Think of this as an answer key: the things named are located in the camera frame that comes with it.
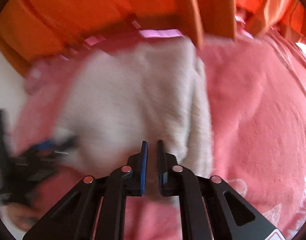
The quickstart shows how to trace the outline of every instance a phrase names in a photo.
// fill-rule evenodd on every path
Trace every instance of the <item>white cloth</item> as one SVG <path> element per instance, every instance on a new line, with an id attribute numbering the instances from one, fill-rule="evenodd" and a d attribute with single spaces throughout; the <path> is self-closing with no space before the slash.
<path id="1" fill-rule="evenodd" d="M 79 136 L 68 162 L 94 177 L 126 164 L 149 143 L 148 194 L 158 195 L 156 142 L 196 175 L 212 171 L 212 132 L 205 71 L 189 39 L 108 55 L 95 51 L 85 61 L 59 118 L 55 137 Z"/>

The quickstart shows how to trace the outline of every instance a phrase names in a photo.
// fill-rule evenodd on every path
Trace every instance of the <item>black plastic part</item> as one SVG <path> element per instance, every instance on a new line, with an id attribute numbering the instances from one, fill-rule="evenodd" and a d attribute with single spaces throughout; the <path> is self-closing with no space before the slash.
<path id="1" fill-rule="evenodd" d="M 30 206 L 37 185 L 56 174 L 56 162 L 52 157 L 40 158 L 34 147 L 20 157 L 10 159 L 15 164 L 12 172 L 3 179 L 0 198 L 4 204 L 17 202 Z"/>
<path id="2" fill-rule="evenodd" d="M 0 174 L 3 179 L 11 176 L 14 167 L 4 144 L 4 136 L 3 111 L 0 110 Z"/>
<path id="3" fill-rule="evenodd" d="M 195 176 L 177 165 L 157 142 L 157 166 L 163 196 L 179 196 L 183 240 L 265 240 L 276 229 L 224 180 Z"/>
<path id="4" fill-rule="evenodd" d="M 147 142 L 108 177 L 84 183 L 82 179 L 53 206 L 23 240 L 122 240 L 126 196 L 141 196 L 141 167 L 147 162 Z"/>

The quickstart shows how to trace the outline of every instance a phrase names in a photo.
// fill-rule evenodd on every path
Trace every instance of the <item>pink fabric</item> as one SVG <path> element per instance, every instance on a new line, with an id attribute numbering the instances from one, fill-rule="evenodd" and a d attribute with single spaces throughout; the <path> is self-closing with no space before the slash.
<path id="1" fill-rule="evenodd" d="M 125 35 L 96 47 L 111 52 L 138 41 L 143 38 L 137 34 Z M 87 53 L 81 54 L 49 64 L 56 74 L 29 97 L 15 130 L 18 150 L 52 134 Z M 205 63 L 212 115 L 213 173 L 290 239 L 306 219 L 306 61 L 273 31 L 261 40 L 207 37 L 198 54 Z M 37 206 L 43 212 L 82 177 L 65 172 L 41 185 Z M 180 239 L 172 207 L 128 198 L 126 211 L 125 239 Z"/>

